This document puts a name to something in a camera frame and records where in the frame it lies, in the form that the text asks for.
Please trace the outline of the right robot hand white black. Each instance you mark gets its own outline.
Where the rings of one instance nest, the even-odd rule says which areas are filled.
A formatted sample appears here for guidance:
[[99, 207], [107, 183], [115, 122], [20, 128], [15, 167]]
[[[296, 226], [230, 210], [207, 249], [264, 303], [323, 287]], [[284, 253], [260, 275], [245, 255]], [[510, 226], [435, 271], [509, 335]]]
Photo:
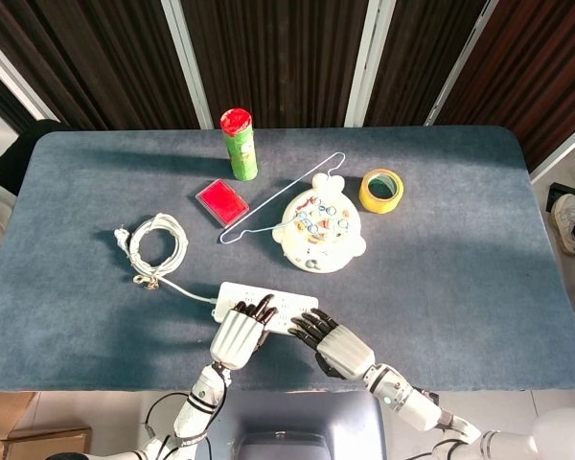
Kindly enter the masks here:
[[290, 319], [288, 332], [314, 351], [323, 373], [342, 380], [362, 380], [376, 363], [374, 351], [347, 327], [320, 309]]

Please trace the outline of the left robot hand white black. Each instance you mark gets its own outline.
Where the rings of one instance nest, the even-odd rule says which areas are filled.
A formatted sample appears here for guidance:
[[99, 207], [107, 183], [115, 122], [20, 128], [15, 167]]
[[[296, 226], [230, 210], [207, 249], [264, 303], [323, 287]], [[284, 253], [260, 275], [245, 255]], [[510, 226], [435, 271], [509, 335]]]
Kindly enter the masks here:
[[273, 298], [268, 294], [257, 305], [239, 301], [226, 314], [211, 344], [215, 363], [230, 371], [240, 370], [262, 347], [269, 335], [267, 324], [278, 311], [270, 306]]

